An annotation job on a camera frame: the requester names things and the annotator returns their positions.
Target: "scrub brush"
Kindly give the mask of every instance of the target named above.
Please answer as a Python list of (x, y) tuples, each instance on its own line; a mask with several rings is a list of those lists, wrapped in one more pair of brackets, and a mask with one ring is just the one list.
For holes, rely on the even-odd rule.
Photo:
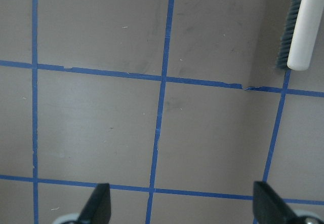
[(308, 69), (323, 8), (324, 0), (292, 0), (276, 67)]

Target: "brush bristles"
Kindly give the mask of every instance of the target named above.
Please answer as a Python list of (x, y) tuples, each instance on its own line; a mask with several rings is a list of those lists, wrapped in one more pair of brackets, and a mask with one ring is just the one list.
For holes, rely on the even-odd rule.
[(276, 67), (281, 69), (288, 69), (287, 61), (290, 51), (290, 45), (292, 43), (296, 20), (300, 3), (302, 0), (291, 0), (290, 9), (286, 18), (285, 31), (281, 37), (280, 50), (278, 53)]

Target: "vertical blue line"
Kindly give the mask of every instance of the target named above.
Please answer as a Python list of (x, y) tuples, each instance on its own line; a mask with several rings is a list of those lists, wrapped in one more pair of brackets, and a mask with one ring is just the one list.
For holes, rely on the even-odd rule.
[(150, 192), (149, 192), (149, 198), (148, 198), (148, 201), (147, 201), (147, 209), (146, 209), (146, 221), (145, 221), (146, 224), (149, 224), (150, 221), (151, 221), (153, 195), (154, 195), (154, 192), (155, 192), (154, 184), (155, 184), (155, 174), (156, 174), (156, 165), (157, 165), (158, 140), (160, 138), (160, 133), (161, 133), (164, 97), (165, 97), (165, 92), (166, 92), (167, 71), (168, 71), (168, 61), (169, 61), (169, 47), (170, 47), (170, 38), (171, 38), (171, 29), (172, 29), (173, 6), (174, 6), (174, 0), (169, 0), (167, 23), (166, 23), (166, 36), (165, 36), (165, 41), (164, 41), (163, 63), (162, 63), (162, 73), (161, 73), (161, 85), (160, 85), (160, 93), (159, 93), (158, 107), (157, 107), (156, 128), (155, 128), (152, 166), (151, 166), (151, 175), (150, 175), (150, 186), (149, 186)]
[(38, 162), (37, 162), (37, 4), (32, 0), (31, 17), (31, 62), (32, 62), (32, 150), (33, 150), (33, 207), (34, 223), (38, 224)]
[(291, 72), (290, 69), (286, 71), (285, 78), (283, 80), (283, 86), (282, 86), (282, 91), (281, 91), (280, 102), (279, 102), (277, 116), (276, 116), (274, 127), (273, 127), (272, 138), (271, 138), (270, 148), (269, 148), (269, 152), (268, 152), (267, 162), (266, 162), (266, 165), (265, 165), (263, 178), (262, 178), (263, 181), (267, 181), (268, 176), (269, 176), (269, 171), (270, 171), (270, 167), (271, 167), (271, 161), (272, 161), (273, 152), (274, 152), (274, 148), (275, 148), (275, 143), (276, 143), (276, 140), (277, 140), (278, 130), (279, 130), (280, 121), (281, 121), (281, 115), (282, 115), (282, 111), (284, 109), (284, 104), (285, 104), (285, 98), (286, 98), (288, 83), (289, 83), (290, 72)]

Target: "white handle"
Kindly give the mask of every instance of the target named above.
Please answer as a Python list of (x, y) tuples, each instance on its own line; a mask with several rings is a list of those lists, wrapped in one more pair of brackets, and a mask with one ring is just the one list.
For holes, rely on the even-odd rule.
[(324, 0), (302, 0), (298, 12), (287, 66), (306, 70), (312, 57), (324, 8)]

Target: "blue grid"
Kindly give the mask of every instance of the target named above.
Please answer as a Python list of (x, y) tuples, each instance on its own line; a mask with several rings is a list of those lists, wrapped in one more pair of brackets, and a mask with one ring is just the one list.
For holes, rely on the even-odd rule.
[[(272, 156), (273, 156), (273, 152), (274, 152), (274, 148), (275, 148), (276, 138), (277, 138), (278, 129), (280, 126), (282, 111), (284, 109), (286, 95), (292, 94), (292, 95), (300, 95), (300, 96), (324, 97), (324, 92), (288, 89), (290, 70), (288, 70), (285, 74), (282, 88), (276, 88), (276, 87), (243, 88), (241, 84), (228, 84), (228, 83), (219, 82), (219, 81), (207, 81), (207, 80), (196, 80), (196, 79), (189, 79), (189, 78), (168, 77), (167, 70), (168, 70), (169, 46), (170, 46), (170, 39), (171, 39), (174, 0), (169, 0), (169, 4), (168, 4), (168, 14), (167, 14), (163, 65), (162, 65), (161, 76), (154, 76), (154, 75), (140, 74), (140, 73), (127, 73), (127, 72), (119, 72), (119, 71), (97, 70), (97, 69), (89, 69), (89, 68), (78, 68), (78, 67), (64, 68), (64, 66), (58, 66), (58, 65), (38, 64), (38, 62), (37, 62), (38, 61), (37, 60), (37, 19), (38, 19), (37, 4), (38, 4), (38, 0), (32, 0), (32, 64), (24, 63), (24, 62), (0, 60), (0, 66), (18, 67), (18, 68), (25, 68), (25, 69), (32, 70), (33, 177), (0, 175), (0, 179), (22, 181), (22, 182), (32, 182), (33, 183), (33, 205), (34, 205), (34, 223), (35, 224), (38, 223), (38, 184), (39, 183), (59, 184), (59, 185), (69, 185), (69, 186), (84, 186), (84, 187), (91, 187), (91, 188), (94, 188), (97, 185), (94, 182), (42, 179), (42, 178), (38, 177), (37, 71), (39, 69), (51, 70), (51, 71), (64, 71), (64, 72), (72, 72), (72, 73), (94, 74), (94, 75), (99, 75), (99, 76), (121, 77), (121, 78), (139, 79), (139, 80), (151, 80), (151, 81), (160, 81), (161, 82), (159, 101), (158, 101), (158, 109), (157, 109), (157, 117), (156, 117), (156, 129), (155, 129), (154, 147), (153, 147), (153, 155), (152, 155), (150, 185), (148, 188), (138, 187), (138, 186), (127, 186), (127, 185), (113, 185), (113, 184), (111, 185), (111, 188), (115, 189), (115, 190), (138, 191), (138, 192), (149, 193), (147, 212), (146, 212), (146, 224), (150, 223), (154, 193), (200, 196), (200, 197), (210, 197), (210, 198), (237, 199), (237, 200), (247, 200), (247, 201), (251, 201), (253, 199), (252, 196), (247, 196), (247, 195), (232, 195), (232, 194), (222, 194), (222, 193), (208, 193), (208, 192), (196, 192), (196, 191), (158, 189), (158, 188), (154, 187), (157, 157), (158, 157), (157, 145), (158, 145), (158, 140), (159, 140), (160, 131), (161, 131), (164, 97), (165, 97), (165, 89), (166, 89), (167, 83), (183, 83), (183, 84), (191, 84), (191, 85), (223, 87), (223, 88), (229, 88), (229, 89), (280, 93), (281, 97), (280, 97), (280, 101), (279, 101), (279, 105), (278, 105), (277, 115), (276, 115), (276, 119), (275, 119), (275, 123), (274, 123), (270, 147), (269, 147), (269, 151), (268, 151), (268, 157), (267, 157), (264, 174), (263, 174), (264, 181), (266, 181), (268, 179), (268, 175), (269, 175), (269, 171), (270, 171), (270, 167), (271, 167), (271, 160), (272, 160)], [(295, 204), (324, 205), (324, 201), (315, 201), (315, 200), (285, 199), (285, 201), (287, 203), (295, 203)]]

